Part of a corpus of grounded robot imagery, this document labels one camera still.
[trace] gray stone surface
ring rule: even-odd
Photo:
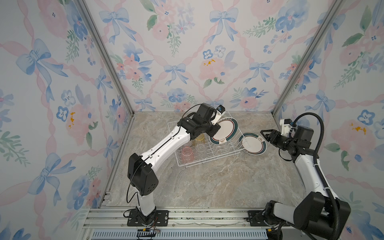
[[[167,122],[182,113],[135,113],[125,153],[113,181],[108,206],[135,206],[126,203],[128,158],[156,145],[169,134]],[[231,113],[243,133],[277,129],[271,114]],[[154,190],[158,207],[265,207],[270,200],[297,206],[305,197],[304,185],[292,162],[282,160],[278,149],[267,143],[260,156],[241,152],[192,167],[179,167],[175,155],[156,173]]]

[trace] wall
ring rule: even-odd
[[[341,238],[384,239],[384,1],[346,0],[277,118],[322,116],[321,167],[352,213]],[[311,63],[318,61],[311,68]],[[315,72],[319,78],[308,78]],[[300,125],[315,130],[311,116]]]
[[[86,0],[136,111],[272,110],[331,2]]]
[[[3,1],[0,29],[0,239],[76,239],[127,113],[73,2]]]

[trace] ceramic plate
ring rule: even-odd
[[[214,144],[222,144],[229,141],[237,131],[237,121],[234,118],[223,118],[217,123],[221,128],[209,139]]]
[[[260,135],[252,132],[240,136],[239,142],[243,150],[251,155],[261,155],[266,151],[266,142]]]

